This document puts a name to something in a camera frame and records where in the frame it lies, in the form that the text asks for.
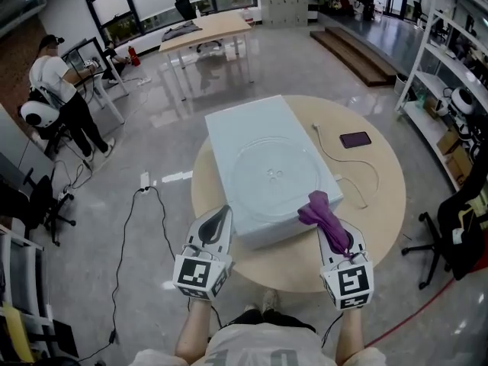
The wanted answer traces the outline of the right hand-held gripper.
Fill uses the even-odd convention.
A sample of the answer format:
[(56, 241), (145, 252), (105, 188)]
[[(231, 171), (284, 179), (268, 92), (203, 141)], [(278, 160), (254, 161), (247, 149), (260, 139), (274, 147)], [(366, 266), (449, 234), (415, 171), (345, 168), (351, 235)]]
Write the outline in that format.
[(348, 237), (348, 247), (339, 255), (331, 250), (325, 232), (317, 227), (323, 267), (323, 280), (334, 307), (339, 311), (361, 308), (371, 302), (374, 293), (373, 264), (369, 260), (363, 233), (346, 220), (340, 220)]

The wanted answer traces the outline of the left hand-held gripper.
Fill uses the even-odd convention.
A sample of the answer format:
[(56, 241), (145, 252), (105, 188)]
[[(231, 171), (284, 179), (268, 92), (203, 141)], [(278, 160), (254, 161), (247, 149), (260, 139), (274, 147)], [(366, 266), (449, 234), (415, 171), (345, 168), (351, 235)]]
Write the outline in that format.
[(233, 268), (233, 259), (227, 255), (232, 235), (229, 205), (198, 217), (190, 226), (187, 244), (175, 256), (172, 284), (186, 297), (214, 301)]

